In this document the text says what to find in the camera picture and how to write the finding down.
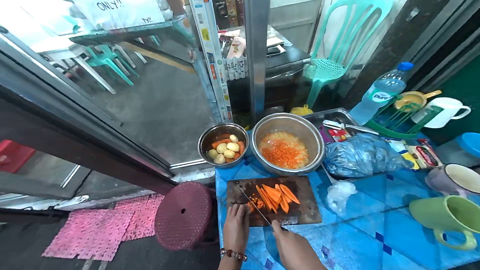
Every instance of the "stainless steel bowl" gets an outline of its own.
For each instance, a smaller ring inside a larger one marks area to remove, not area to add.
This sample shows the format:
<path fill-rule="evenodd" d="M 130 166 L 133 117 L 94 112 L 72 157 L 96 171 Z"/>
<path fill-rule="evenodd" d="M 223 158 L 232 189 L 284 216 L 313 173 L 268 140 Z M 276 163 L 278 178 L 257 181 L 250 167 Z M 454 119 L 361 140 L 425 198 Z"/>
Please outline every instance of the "stainless steel bowl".
<path fill-rule="evenodd" d="M 227 139 L 228 136 L 221 136 L 222 134 L 233 134 L 237 136 L 239 141 L 242 141 L 245 144 L 245 150 L 240 155 L 238 159 L 236 159 L 234 162 L 231 163 L 224 163 L 224 164 L 216 164 L 213 162 L 213 160 L 208 156 L 208 150 L 212 149 L 212 143 L 218 141 L 218 140 L 223 140 Z M 221 123 L 214 125 L 213 127 L 205 130 L 205 132 L 200 136 L 200 139 L 198 140 L 198 153 L 200 154 L 200 157 L 204 159 L 206 162 L 220 168 L 228 168 L 235 166 L 242 160 L 242 158 L 245 156 L 245 152 L 247 152 L 248 146 L 250 142 L 248 139 L 247 131 L 240 125 L 235 124 L 235 123 Z"/>
<path fill-rule="evenodd" d="M 300 169 L 284 169 L 268 162 L 258 151 L 258 144 L 272 132 L 288 132 L 298 137 L 307 147 L 308 165 Z M 325 157 L 325 143 L 315 126 L 301 116 L 285 112 L 265 116 L 255 125 L 252 146 L 253 154 L 267 171 L 283 176 L 297 176 L 316 170 Z"/>

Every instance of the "beaded bracelet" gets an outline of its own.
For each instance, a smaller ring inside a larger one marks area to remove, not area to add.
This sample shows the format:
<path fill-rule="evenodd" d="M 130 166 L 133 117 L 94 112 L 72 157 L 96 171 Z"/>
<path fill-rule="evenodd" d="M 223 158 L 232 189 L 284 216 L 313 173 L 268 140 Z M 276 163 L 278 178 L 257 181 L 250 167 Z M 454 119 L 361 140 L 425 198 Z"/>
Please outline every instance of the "beaded bracelet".
<path fill-rule="evenodd" d="M 221 248 L 220 249 L 220 255 L 224 255 L 226 254 L 228 257 L 232 257 L 232 258 L 237 258 L 239 260 L 243 260 L 243 261 L 247 261 L 247 255 L 243 255 L 242 253 L 237 253 L 231 249 L 229 250 L 226 250 L 224 248 Z"/>

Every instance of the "green wall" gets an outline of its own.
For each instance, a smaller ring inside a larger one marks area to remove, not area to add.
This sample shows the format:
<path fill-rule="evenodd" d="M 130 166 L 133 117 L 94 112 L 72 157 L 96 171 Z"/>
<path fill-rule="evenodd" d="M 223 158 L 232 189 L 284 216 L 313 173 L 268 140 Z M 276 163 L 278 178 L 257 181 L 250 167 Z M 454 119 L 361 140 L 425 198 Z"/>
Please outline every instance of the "green wall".
<path fill-rule="evenodd" d="M 422 128 L 421 131 L 438 145 L 465 132 L 480 133 L 480 56 L 448 79 L 439 89 L 443 93 L 436 97 L 458 99 L 463 105 L 472 108 L 472 112 L 462 119 L 450 120 L 443 128 Z"/>

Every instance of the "wooden cutting board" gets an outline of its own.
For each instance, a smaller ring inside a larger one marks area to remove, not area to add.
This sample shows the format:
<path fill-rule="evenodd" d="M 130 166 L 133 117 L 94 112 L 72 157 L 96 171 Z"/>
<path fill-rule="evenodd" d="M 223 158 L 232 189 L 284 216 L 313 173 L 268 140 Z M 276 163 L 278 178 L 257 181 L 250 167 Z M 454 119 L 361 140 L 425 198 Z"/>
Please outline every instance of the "wooden cutting board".
<path fill-rule="evenodd" d="M 260 211 L 268 219 L 278 220 L 280 225 L 294 225 L 294 224 L 311 224 L 322 223 L 322 217 L 317 207 L 317 202 L 313 196 L 312 187 L 307 176 L 289 176 L 289 177 L 271 177 L 271 178 L 255 178 L 255 179 L 243 179 L 238 181 L 227 182 L 227 207 L 233 204 L 248 203 L 248 198 L 243 195 L 236 185 L 239 185 L 247 196 L 256 197 L 262 199 L 258 194 L 255 185 L 262 187 L 262 184 L 275 188 L 275 184 L 286 185 L 293 194 L 300 201 L 300 204 L 291 202 L 288 205 L 290 210 L 286 214 L 281 206 L 278 206 L 278 213 L 275 214 L 272 210 L 269 210 L 265 204 L 265 207 Z M 250 226 L 268 226 L 263 217 L 257 210 L 250 214 Z"/>

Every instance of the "plastic bottle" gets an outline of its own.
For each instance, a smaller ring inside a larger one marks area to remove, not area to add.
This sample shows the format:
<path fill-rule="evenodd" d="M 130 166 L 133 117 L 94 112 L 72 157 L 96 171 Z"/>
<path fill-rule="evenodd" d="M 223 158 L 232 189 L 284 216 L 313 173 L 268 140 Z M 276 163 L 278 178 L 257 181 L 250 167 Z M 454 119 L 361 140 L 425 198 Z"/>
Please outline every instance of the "plastic bottle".
<path fill-rule="evenodd" d="M 359 125 L 364 125 L 395 95 L 400 94 L 407 86 L 402 78 L 413 67 L 410 62 L 401 62 L 397 69 L 378 77 L 365 92 L 361 101 L 353 107 L 350 115 Z"/>

